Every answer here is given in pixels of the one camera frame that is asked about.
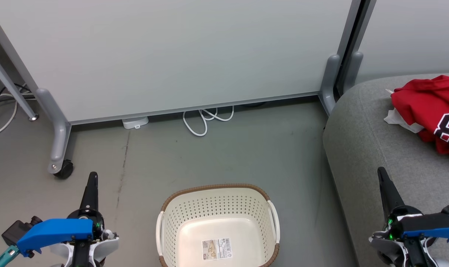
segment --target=grey fabric upholstery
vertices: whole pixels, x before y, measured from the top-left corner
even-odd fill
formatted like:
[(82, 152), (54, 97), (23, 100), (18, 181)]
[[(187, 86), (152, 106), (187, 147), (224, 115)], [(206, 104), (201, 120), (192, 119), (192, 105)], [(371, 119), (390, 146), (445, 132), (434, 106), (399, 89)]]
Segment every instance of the grey fabric upholstery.
[[(400, 76), (358, 84), (340, 98), (328, 119), (325, 152), (360, 267), (386, 266), (368, 241), (385, 220), (378, 167), (386, 168), (405, 204), (423, 213), (440, 212), (449, 205), (449, 156), (437, 154), (433, 144), (383, 120), (393, 109), (386, 89), (436, 76)], [(449, 244), (445, 241), (439, 240), (430, 252), (449, 261)]]

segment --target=basket handle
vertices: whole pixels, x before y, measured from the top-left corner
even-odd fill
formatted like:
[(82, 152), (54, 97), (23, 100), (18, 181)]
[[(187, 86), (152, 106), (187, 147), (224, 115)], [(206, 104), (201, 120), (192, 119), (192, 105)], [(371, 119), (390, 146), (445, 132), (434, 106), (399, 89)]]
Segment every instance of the basket handle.
[(274, 219), (274, 228), (276, 230), (276, 243), (279, 244), (279, 242), (281, 241), (281, 225), (279, 224), (279, 216), (277, 216), (277, 211), (274, 204), (272, 204), (270, 200), (267, 202), (271, 207), (272, 218)]
[(157, 244), (157, 252), (159, 256), (162, 255), (162, 237), (160, 236), (160, 230), (162, 229), (162, 218), (164, 212), (161, 211), (157, 218), (157, 225), (155, 226), (155, 242)]

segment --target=white partition panel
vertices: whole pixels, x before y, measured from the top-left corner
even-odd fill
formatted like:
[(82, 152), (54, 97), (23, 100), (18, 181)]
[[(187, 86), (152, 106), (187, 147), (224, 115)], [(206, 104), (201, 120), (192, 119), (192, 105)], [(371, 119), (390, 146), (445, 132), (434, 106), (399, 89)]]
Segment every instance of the white partition panel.
[(0, 0), (68, 121), (319, 90), (351, 0)]
[(449, 0), (377, 0), (358, 51), (357, 83), (449, 73)]

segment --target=white cloth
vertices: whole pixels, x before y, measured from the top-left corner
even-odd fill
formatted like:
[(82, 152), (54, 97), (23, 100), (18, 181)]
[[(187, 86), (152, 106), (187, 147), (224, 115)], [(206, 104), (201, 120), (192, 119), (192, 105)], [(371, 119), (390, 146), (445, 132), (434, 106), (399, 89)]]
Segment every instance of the white cloth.
[(396, 110), (389, 110), (388, 116), (384, 118), (384, 121), (388, 124), (398, 124), (401, 125), (403, 128), (410, 130), (411, 132), (414, 132), (415, 134), (420, 132), (424, 127), (417, 123), (413, 123), (412, 125), (408, 125), (403, 117), (401, 117), (401, 114)]

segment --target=white plastic basket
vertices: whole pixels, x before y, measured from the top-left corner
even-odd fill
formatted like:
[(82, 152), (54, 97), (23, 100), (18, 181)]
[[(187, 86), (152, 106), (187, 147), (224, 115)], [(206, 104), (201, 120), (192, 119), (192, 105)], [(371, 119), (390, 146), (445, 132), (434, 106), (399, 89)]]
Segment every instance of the white plastic basket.
[(276, 208), (251, 184), (179, 191), (165, 201), (155, 230), (162, 267), (268, 267), (280, 235)]

